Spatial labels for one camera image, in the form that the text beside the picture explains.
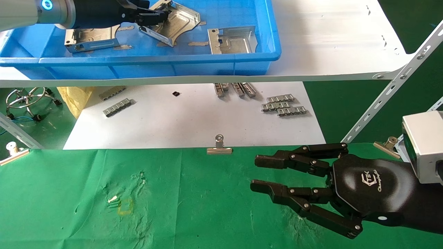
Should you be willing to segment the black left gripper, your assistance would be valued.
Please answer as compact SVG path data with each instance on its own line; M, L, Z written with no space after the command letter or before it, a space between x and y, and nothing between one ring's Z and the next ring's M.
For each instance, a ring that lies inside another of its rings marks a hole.
M149 0L82 0L82 29L108 28L124 22L139 26L165 22L169 13L151 10L150 6Z

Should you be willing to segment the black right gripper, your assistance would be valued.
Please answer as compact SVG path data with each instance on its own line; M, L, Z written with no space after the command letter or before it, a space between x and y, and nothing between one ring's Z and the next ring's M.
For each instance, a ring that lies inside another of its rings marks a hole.
M290 168L318 177L332 170L333 190L288 187L262 180L252 180L250 189L268 194L272 203L285 205L310 222L349 239L363 231L362 220L381 225L415 225L416 176L412 167L405 162L364 159L348 152L346 143L303 145L292 151L278 150L272 156L257 155L254 160L257 167ZM339 159L332 167L324 161L333 158ZM319 206L328 203L343 216Z

